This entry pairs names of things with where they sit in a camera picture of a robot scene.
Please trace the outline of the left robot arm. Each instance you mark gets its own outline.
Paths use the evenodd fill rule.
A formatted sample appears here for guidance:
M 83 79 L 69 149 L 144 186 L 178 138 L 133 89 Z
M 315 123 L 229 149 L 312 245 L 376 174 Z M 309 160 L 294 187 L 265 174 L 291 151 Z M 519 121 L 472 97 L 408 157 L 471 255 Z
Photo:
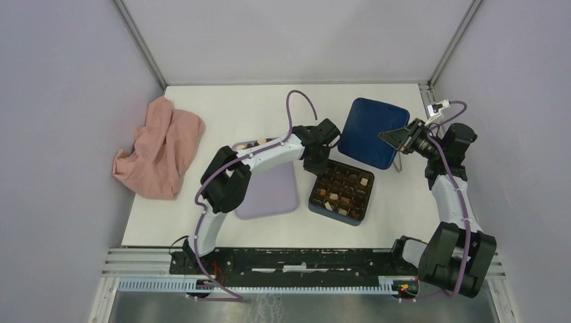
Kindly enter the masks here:
M 228 213 L 243 202 L 253 176 L 288 162 L 303 161 L 314 175 L 325 172 L 330 152 L 341 131 L 328 118 L 316 126 L 294 126 L 262 145 L 234 151 L 221 147 L 200 179 L 195 204 L 202 208 L 194 232 L 189 236 L 191 251 L 185 264 L 195 274 L 206 273 L 217 236 Z

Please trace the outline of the blue chocolate box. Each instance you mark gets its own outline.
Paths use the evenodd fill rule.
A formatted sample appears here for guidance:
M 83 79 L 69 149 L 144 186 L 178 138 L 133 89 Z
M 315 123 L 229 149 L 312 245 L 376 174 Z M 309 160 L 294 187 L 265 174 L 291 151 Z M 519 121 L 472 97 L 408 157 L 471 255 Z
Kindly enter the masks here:
M 359 226 L 366 216 L 373 186 L 372 172 L 330 159 L 310 191 L 308 209 L 329 219 Z

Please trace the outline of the lilac tray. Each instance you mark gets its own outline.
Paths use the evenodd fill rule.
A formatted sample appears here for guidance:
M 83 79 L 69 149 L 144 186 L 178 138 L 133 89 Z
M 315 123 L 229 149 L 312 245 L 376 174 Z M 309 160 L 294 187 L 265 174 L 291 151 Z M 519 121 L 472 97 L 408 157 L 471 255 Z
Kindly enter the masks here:
M 288 162 L 253 175 L 235 213 L 241 220 L 258 219 L 292 213 L 299 205 L 294 164 Z

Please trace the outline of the dark blue box lid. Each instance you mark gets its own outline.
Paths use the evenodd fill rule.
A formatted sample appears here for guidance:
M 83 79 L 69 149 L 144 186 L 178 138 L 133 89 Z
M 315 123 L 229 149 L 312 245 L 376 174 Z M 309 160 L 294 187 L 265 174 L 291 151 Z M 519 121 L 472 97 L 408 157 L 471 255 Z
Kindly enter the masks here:
M 351 105 L 337 149 L 358 162 L 386 170 L 393 163 L 397 151 L 378 135 L 405 127 L 409 118 L 410 113 L 404 108 L 357 98 Z

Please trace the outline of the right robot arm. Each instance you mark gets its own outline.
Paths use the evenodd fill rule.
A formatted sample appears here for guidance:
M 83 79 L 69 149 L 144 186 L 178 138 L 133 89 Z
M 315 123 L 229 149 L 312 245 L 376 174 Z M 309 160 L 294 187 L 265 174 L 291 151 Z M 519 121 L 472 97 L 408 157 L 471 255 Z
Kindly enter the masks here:
M 428 243 L 402 238 L 403 249 L 389 256 L 391 270 L 405 275 L 415 267 L 421 282 L 474 298 L 497 248 L 496 239 L 477 223 L 467 194 L 463 161 L 477 135 L 471 127 L 454 123 L 442 138 L 435 137 L 428 124 L 415 119 L 378 137 L 401 153 L 416 152 L 426 158 L 425 177 L 440 219 Z

